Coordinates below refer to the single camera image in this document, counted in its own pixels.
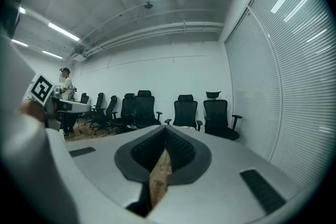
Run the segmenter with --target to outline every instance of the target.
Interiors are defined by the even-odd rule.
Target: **black office chair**
[[[154,115],[155,98],[151,91],[139,91],[135,97],[135,125],[137,128],[145,128],[153,125],[161,125],[160,115],[162,112],[157,112],[158,117]]]
[[[104,93],[103,92],[98,93],[97,102],[96,102],[96,105],[94,105],[94,108],[91,106],[91,111],[84,113],[85,117],[91,119],[91,120],[85,122],[84,125],[91,122],[90,127],[92,126],[92,115],[98,113],[97,109],[101,108],[101,104],[103,103],[103,98],[104,98]]]
[[[196,128],[197,123],[197,130],[200,131],[203,122],[196,120],[197,102],[194,101],[193,95],[179,95],[177,100],[178,101],[174,102],[175,119],[173,124],[176,126],[189,126]],[[167,119],[164,123],[169,125],[170,121],[171,119]]]
[[[233,128],[228,127],[227,123],[227,101],[216,100],[220,92],[206,92],[206,95],[211,100],[203,102],[206,116],[205,118],[205,133],[219,136],[222,138],[235,140],[239,138],[239,134],[235,131],[237,119],[242,119],[242,116],[232,115],[235,118]]]
[[[110,120],[111,126],[119,127],[123,131],[133,131],[127,128],[127,125],[132,125],[135,118],[135,98],[134,93],[126,93],[122,99],[122,107],[120,118],[116,117],[117,111],[112,112],[114,119]]]
[[[91,124],[98,123],[97,126],[98,129],[95,130],[94,134],[96,134],[101,129],[106,129],[108,131],[108,134],[110,134],[110,130],[107,128],[107,126],[110,120],[112,119],[112,111],[116,106],[117,101],[118,101],[117,97],[113,95],[111,97],[110,104],[106,109],[106,114],[104,114],[105,109],[102,108],[96,109],[97,113],[92,115],[92,123],[91,123]]]
[[[82,93],[81,97],[80,97],[80,103],[82,104],[87,104],[89,101],[89,96],[87,96],[86,92]],[[84,113],[80,113],[78,118],[77,118],[77,122],[79,121],[79,119],[86,119]]]

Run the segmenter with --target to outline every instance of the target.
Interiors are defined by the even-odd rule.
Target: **white sleeve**
[[[71,85],[70,79],[66,79],[63,88],[69,89],[70,85]]]

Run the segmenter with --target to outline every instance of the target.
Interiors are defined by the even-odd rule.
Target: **wooden floor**
[[[96,129],[92,130],[89,127],[90,124],[91,123],[86,123],[85,125],[85,120],[80,119],[79,122],[76,122],[73,127],[74,133],[69,133],[69,135],[65,136],[65,141],[70,142],[98,137],[106,137],[120,133],[120,129],[108,127],[108,129],[110,130],[110,134],[108,134],[107,130],[103,129],[99,130],[95,135],[94,132]],[[166,150],[164,150],[150,175],[149,189],[152,208],[154,208],[165,195],[167,190],[167,179],[169,175],[171,175],[171,173],[172,169],[169,154]]]

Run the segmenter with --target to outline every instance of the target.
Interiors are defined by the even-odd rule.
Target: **mesh chair back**
[[[88,101],[89,101],[89,96],[87,96],[86,95],[86,93],[82,93],[82,96],[81,96],[81,98],[80,98],[80,102],[82,103],[82,104],[87,104],[88,103]]]
[[[180,95],[178,101],[174,102],[176,126],[190,126],[196,128],[197,102],[191,94]]]
[[[110,101],[110,104],[109,104],[109,106],[107,107],[107,109],[106,109],[106,116],[109,116],[109,117],[111,117],[112,116],[112,111],[113,111],[113,109],[114,109],[114,107],[116,106],[116,104],[117,104],[117,97],[115,96],[115,95],[113,95],[112,97],[111,97],[111,101]]]
[[[227,101],[206,100],[203,102],[206,116],[211,119],[209,127],[227,127]]]
[[[154,96],[151,96],[150,91],[139,91],[138,96],[135,97],[135,111],[136,119],[152,119],[154,115]]]
[[[126,93],[125,98],[122,99],[122,107],[120,116],[123,118],[125,115],[131,115],[135,110],[134,93]]]

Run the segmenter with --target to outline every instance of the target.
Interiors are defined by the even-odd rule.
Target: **black rectangular slot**
[[[77,157],[80,155],[88,154],[90,152],[96,151],[92,146],[80,148],[79,150],[69,151],[71,157]]]
[[[240,173],[240,176],[263,207],[266,214],[274,212],[286,203],[256,170],[243,171]]]

